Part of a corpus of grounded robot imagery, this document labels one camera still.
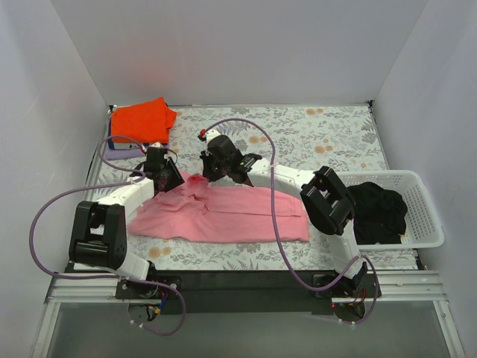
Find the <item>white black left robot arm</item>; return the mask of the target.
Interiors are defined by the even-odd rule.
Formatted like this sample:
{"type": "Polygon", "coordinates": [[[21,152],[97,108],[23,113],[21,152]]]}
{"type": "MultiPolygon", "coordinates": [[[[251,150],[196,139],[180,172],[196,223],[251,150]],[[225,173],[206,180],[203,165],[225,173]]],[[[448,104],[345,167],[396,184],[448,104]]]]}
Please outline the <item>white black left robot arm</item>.
{"type": "Polygon", "coordinates": [[[146,201],[184,183],[171,151],[162,145],[147,148],[145,162],[134,169],[127,185],[97,201],[82,201],[76,208],[69,259],[133,278],[133,289],[142,298],[159,288],[149,274],[151,264],[127,249],[127,219],[146,201]]]}

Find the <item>pink polo shirt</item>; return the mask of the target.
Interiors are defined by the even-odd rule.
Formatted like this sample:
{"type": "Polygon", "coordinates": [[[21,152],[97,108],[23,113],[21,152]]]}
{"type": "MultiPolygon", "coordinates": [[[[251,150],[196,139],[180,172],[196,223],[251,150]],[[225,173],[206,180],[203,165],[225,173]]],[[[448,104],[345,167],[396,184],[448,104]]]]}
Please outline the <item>pink polo shirt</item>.
{"type": "Polygon", "coordinates": [[[136,211],[130,234],[205,243],[309,241],[301,201],[268,188],[211,186],[200,174],[160,192],[136,211]]]}

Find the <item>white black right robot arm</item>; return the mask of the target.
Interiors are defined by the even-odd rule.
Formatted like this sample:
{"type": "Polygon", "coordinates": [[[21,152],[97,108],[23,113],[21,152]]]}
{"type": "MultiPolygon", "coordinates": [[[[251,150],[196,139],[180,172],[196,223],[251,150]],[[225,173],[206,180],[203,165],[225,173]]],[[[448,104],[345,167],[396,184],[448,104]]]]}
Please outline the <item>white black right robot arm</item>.
{"type": "Polygon", "coordinates": [[[276,165],[258,154],[241,153],[228,136],[216,130],[201,131],[198,137],[206,145],[200,154],[205,178],[217,181],[228,177],[238,184],[269,188],[273,194],[281,192],[297,198],[311,224],[325,234],[335,277],[330,283],[319,280],[312,285],[301,280],[303,287],[326,292],[337,286],[350,297],[364,288],[367,263],[353,229],[356,201],[331,168],[302,171],[276,165]]]}

